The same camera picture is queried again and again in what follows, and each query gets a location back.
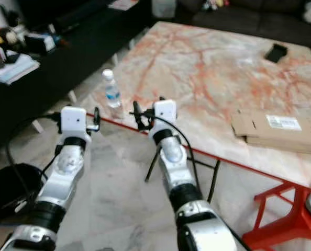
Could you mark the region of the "white basket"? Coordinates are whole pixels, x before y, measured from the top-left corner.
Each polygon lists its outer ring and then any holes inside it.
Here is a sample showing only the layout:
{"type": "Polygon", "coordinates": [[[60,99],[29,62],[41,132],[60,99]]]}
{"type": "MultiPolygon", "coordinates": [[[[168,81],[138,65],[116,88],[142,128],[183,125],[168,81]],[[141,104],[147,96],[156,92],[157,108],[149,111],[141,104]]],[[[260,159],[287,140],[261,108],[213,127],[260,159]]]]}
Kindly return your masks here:
{"type": "Polygon", "coordinates": [[[177,0],[151,0],[151,12],[155,18],[174,18],[176,7],[177,0]]]}

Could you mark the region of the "dark fabric sofa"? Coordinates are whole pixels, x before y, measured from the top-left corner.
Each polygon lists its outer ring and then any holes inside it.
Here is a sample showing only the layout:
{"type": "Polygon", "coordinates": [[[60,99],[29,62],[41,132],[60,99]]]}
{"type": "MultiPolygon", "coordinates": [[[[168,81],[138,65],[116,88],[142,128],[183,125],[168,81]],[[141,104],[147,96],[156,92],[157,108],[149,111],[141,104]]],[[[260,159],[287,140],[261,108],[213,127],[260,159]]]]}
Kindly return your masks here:
{"type": "Polygon", "coordinates": [[[223,7],[204,9],[207,2],[177,0],[175,20],[311,48],[311,24],[302,17],[311,0],[223,0],[223,7]]]}

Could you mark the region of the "black round rubbish bin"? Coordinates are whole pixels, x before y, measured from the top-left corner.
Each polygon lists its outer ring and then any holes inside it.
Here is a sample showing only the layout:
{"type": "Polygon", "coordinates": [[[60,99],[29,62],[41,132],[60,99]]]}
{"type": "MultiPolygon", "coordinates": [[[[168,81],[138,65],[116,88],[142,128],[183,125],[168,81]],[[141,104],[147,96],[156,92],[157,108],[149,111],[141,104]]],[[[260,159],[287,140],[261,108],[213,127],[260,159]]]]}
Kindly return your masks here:
{"type": "Polygon", "coordinates": [[[0,224],[14,225],[29,210],[29,199],[43,185],[41,170],[19,163],[0,169],[0,224]]]}

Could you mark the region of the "clear plastic water bottle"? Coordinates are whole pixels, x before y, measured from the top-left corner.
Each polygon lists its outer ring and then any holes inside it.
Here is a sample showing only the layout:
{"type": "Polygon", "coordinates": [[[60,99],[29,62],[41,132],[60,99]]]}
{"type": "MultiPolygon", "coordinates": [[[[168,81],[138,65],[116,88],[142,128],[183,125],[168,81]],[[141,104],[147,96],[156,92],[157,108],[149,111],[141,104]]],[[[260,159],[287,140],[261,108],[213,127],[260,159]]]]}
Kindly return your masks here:
{"type": "Polygon", "coordinates": [[[105,82],[105,96],[107,98],[108,105],[112,108],[122,107],[122,103],[120,102],[120,90],[113,70],[104,69],[102,71],[102,76],[105,82]]]}

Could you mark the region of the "long black low cabinet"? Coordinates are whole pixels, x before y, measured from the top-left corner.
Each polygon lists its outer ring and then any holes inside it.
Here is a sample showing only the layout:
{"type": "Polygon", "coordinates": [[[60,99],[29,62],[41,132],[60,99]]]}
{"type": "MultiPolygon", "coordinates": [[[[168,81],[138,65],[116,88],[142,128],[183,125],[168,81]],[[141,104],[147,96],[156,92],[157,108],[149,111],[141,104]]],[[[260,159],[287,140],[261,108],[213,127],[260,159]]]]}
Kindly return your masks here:
{"type": "Polygon", "coordinates": [[[12,85],[0,84],[0,151],[19,122],[50,110],[70,91],[83,101],[100,85],[110,58],[151,24],[149,0],[128,10],[99,10],[65,33],[68,45],[41,58],[38,69],[12,85]]]}

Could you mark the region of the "white pink booklet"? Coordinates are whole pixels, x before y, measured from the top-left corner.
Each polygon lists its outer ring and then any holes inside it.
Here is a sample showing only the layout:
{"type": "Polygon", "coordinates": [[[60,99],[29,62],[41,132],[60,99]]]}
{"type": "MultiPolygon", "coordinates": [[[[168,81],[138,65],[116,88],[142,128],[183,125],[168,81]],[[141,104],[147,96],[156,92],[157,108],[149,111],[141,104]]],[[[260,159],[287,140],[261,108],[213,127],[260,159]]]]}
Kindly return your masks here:
{"type": "Polygon", "coordinates": [[[139,0],[114,0],[108,4],[108,7],[115,10],[129,10],[137,3],[139,3],[139,0]]]}

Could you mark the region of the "flat brown cardboard box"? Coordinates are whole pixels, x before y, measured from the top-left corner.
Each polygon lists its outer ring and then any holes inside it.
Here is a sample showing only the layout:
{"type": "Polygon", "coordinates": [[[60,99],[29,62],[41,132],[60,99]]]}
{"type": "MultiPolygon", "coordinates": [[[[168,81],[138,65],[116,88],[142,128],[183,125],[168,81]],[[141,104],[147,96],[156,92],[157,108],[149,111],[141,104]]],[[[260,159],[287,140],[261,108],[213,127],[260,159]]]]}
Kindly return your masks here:
{"type": "Polygon", "coordinates": [[[311,118],[247,110],[230,115],[230,126],[247,144],[311,154],[311,118]]]}

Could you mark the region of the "red plastic stool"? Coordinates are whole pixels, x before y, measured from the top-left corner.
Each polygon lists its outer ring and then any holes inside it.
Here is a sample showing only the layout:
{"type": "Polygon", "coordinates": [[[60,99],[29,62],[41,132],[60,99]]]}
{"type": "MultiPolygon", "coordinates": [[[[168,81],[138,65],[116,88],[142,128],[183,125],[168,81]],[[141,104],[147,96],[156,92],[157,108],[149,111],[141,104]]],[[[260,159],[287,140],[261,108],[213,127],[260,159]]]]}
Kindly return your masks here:
{"type": "Polygon", "coordinates": [[[303,238],[311,241],[311,213],[305,205],[308,194],[307,187],[285,182],[254,196],[254,201],[259,204],[258,216],[253,229],[242,235],[242,241],[253,250],[263,249],[265,251],[274,251],[271,246],[293,239],[303,238]],[[266,201],[270,197],[280,198],[290,203],[292,207],[287,215],[271,224],[261,226],[266,201]]]}

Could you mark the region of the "black round toy figure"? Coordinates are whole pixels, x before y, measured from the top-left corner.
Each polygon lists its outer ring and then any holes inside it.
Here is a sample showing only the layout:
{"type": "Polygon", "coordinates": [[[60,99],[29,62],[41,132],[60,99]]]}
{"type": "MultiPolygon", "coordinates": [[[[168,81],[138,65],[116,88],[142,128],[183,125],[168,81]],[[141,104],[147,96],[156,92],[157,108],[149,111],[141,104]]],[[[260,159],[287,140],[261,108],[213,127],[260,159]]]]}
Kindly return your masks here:
{"type": "Polygon", "coordinates": [[[3,40],[3,49],[12,50],[14,52],[22,52],[25,48],[17,33],[9,27],[2,27],[0,29],[0,37],[3,40]]]}

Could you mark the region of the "colourful small plush toys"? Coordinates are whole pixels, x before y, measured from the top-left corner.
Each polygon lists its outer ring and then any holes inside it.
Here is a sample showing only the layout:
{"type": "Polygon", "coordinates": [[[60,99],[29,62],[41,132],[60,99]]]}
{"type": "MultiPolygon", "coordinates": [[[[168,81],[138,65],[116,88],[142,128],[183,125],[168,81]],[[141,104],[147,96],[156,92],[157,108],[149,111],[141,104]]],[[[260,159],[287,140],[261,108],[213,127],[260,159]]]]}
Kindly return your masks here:
{"type": "Polygon", "coordinates": [[[229,0],[203,0],[202,10],[212,12],[227,5],[229,5],[229,0]]]}

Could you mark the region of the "white paper stack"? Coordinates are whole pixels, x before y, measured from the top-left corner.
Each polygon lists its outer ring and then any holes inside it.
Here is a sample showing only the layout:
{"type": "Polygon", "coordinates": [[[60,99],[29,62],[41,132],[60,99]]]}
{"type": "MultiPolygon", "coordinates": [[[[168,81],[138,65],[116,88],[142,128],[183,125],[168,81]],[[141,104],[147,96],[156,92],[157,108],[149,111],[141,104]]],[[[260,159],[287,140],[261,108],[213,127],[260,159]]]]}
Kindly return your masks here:
{"type": "Polygon", "coordinates": [[[29,55],[21,54],[15,63],[6,64],[3,69],[0,69],[0,83],[11,85],[21,77],[38,69],[38,67],[40,67],[40,62],[29,55]]]}

